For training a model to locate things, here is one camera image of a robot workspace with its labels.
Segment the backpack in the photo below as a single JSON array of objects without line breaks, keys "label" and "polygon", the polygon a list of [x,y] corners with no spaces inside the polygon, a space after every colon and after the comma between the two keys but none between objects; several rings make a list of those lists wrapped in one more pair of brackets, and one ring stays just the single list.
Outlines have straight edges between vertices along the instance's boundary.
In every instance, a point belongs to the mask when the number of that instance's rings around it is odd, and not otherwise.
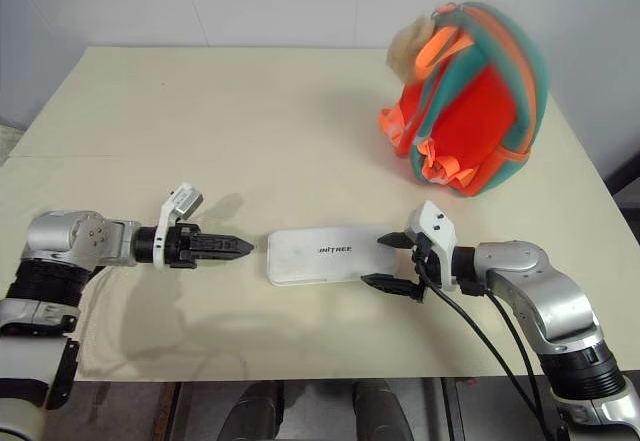
[{"label": "backpack", "polygon": [[418,54],[418,81],[379,115],[396,154],[418,179],[473,196],[529,158],[547,102],[542,57],[497,9],[448,4]]}]

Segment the robotic arm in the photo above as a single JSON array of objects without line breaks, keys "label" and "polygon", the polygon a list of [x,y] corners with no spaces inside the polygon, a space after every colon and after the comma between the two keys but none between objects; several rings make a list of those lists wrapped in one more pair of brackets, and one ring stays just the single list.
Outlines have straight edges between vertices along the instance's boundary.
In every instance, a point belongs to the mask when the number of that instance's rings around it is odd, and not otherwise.
[{"label": "robotic arm", "polygon": [[[570,431],[576,425],[618,424],[640,439],[640,398],[635,387],[620,373],[584,292],[551,266],[541,248],[522,241],[456,246],[453,224],[429,201],[410,215],[403,233],[378,241],[395,248],[415,246],[413,259],[424,268],[416,271],[426,272],[438,289],[451,291],[457,286],[473,296],[491,290],[506,301],[538,355]],[[375,274],[363,280],[418,301],[426,287],[422,279],[414,284]]]},{"label": "robotic arm", "polygon": [[0,300],[0,440],[40,439],[45,411],[68,399],[79,343],[65,334],[77,324],[82,290],[105,266],[196,268],[197,259],[251,252],[235,236],[177,222],[202,199],[183,184],[162,206],[157,227],[94,211],[54,211],[32,221],[16,280]]}]

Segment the white wall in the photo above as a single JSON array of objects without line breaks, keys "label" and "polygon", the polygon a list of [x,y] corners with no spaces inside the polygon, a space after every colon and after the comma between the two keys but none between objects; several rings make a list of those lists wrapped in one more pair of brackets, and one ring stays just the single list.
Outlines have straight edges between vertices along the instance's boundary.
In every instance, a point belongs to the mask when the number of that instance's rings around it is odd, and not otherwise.
[{"label": "white wall", "polygon": [[[0,116],[26,127],[86,45],[385,47],[463,0],[0,0]],[[484,0],[538,42],[603,175],[640,149],[640,0]]]}]

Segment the beige table surface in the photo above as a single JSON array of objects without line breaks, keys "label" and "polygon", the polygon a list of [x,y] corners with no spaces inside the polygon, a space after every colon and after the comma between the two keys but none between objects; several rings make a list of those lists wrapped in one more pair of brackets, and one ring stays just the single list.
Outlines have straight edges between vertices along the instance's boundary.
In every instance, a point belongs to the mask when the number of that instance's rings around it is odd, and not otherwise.
[{"label": "beige table surface", "polygon": [[[188,181],[205,195],[195,221],[255,252],[193,271],[106,270],[81,304],[81,379],[502,374],[433,295],[419,305],[358,282],[267,281],[269,232],[400,229],[431,199],[460,244],[543,246],[587,292],[621,367],[639,369],[640,250],[553,101],[530,162],[468,199],[417,184],[378,132],[377,111],[399,89],[382,51],[89,49],[0,169],[0,287],[42,211],[93,209],[151,225]],[[408,253],[402,260],[408,276]],[[455,298],[523,372],[489,301]]]}]

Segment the white power bank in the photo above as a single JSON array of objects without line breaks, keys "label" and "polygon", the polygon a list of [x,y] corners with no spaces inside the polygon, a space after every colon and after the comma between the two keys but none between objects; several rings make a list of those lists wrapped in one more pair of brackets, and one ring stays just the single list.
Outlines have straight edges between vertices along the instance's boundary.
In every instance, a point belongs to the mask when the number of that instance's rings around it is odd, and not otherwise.
[{"label": "white power bank", "polygon": [[275,231],[269,235],[267,276],[276,286],[288,286],[394,274],[396,250],[377,242],[390,232],[381,225]]}]

